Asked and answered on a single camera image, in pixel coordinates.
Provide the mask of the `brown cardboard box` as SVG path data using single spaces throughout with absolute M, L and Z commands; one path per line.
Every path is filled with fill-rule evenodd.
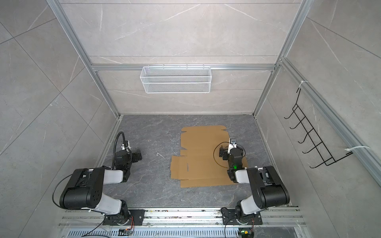
M 182 128 L 180 156 L 171 161 L 171 179 L 181 188 L 233 185 L 228 162 L 219 157 L 219 148 L 228 146 L 225 126 Z

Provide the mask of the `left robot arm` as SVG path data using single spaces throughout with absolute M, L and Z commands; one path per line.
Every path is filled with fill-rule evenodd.
M 76 169 L 63 190 L 59 207 L 65 210 L 89 210 L 105 215 L 105 224 L 125 225 L 133 221 L 124 200 L 103 193 L 106 184 L 127 182 L 131 167 L 142 159 L 141 151 L 120 150 L 115 153 L 111 169 L 102 166 L 92 169 Z

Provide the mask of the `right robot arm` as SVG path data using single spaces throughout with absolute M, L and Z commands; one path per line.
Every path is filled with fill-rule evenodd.
M 250 185 L 252 195 L 235 207 L 233 220 L 240 224 L 249 223 L 261 211 L 290 202 L 289 192 L 274 166 L 246 168 L 243 166 L 245 154 L 246 151 L 237 144 L 219 148 L 219 157 L 228 163 L 229 179 L 233 183 Z

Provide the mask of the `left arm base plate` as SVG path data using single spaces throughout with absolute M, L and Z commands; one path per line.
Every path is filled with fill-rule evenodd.
M 106 215 L 102 225 L 106 226 L 141 226 L 145 215 L 144 209 L 132 209 L 126 214 L 121 211 L 117 215 Z

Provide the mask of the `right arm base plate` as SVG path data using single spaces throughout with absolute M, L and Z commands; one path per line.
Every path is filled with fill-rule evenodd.
M 220 209 L 223 225 L 262 225 L 262 217 L 260 213 L 245 215 L 237 209 L 228 209 L 222 207 Z

